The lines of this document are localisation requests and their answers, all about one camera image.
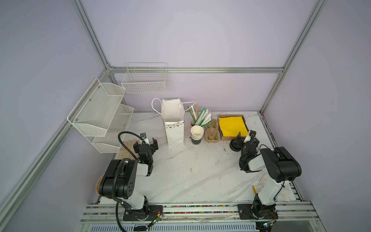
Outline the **stack of black lids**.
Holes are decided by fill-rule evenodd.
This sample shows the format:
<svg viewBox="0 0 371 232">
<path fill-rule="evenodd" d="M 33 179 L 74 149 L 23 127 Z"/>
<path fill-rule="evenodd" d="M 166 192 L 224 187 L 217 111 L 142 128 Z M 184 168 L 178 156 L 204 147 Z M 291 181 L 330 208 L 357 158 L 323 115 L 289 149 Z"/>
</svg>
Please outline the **stack of black lids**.
<svg viewBox="0 0 371 232">
<path fill-rule="evenodd" d="M 230 148 L 231 150 L 235 152 L 241 151 L 241 149 L 243 148 L 243 145 L 244 145 L 244 139 L 235 138 L 230 142 Z"/>
</svg>

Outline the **stack of paper cups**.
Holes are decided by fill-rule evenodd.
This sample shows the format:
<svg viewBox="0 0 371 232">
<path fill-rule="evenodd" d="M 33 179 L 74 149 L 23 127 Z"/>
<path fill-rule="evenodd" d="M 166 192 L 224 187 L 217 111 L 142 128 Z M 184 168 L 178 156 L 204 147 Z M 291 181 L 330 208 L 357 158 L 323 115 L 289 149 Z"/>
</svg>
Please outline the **stack of paper cups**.
<svg viewBox="0 0 371 232">
<path fill-rule="evenodd" d="M 203 135 L 204 129 L 201 126 L 195 125 L 190 129 L 191 142 L 195 146 L 201 143 Z"/>
</svg>

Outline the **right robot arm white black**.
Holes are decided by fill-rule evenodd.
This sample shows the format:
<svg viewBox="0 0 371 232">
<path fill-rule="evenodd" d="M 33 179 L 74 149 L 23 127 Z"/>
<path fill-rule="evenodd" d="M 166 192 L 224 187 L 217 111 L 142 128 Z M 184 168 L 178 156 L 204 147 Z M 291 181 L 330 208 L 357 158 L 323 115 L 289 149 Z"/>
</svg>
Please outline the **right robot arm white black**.
<svg viewBox="0 0 371 232">
<path fill-rule="evenodd" d="M 262 189 L 255 194 L 252 204 L 238 205 L 241 219 L 274 219 L 278 196 L 284 188 L 301 175 L 301 166 L 284 148 L 259 148 L 256 132 L 247 137 L 238 135 L 235 139 L 241 153 L 239 167 L 246 173 L 256 173 L 266 169 L 269 178 Z"/>
</svg>

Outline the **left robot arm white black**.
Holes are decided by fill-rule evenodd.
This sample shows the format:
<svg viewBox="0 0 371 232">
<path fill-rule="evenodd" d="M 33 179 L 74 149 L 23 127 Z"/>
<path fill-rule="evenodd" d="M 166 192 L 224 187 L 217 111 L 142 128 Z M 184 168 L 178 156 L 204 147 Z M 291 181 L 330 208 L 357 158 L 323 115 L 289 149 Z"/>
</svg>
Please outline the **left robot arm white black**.
<svg viewBox="0 0 371 232">
<path fill-rule="evenodd" d="M 114 159 L 110 162 L 99 186 L 99 196 L 112 199 L 125 209 L 123 221 L 154 220 L 163 211 L 162 206 L 151 206 L 147 197 L 135 189 L 137 177 L 148 177 L 153 171 L 153 154 L 158 150 L 157 140 L 153 143 L 135 143 L 134 151 L 139 159 Z"/>
</svg>

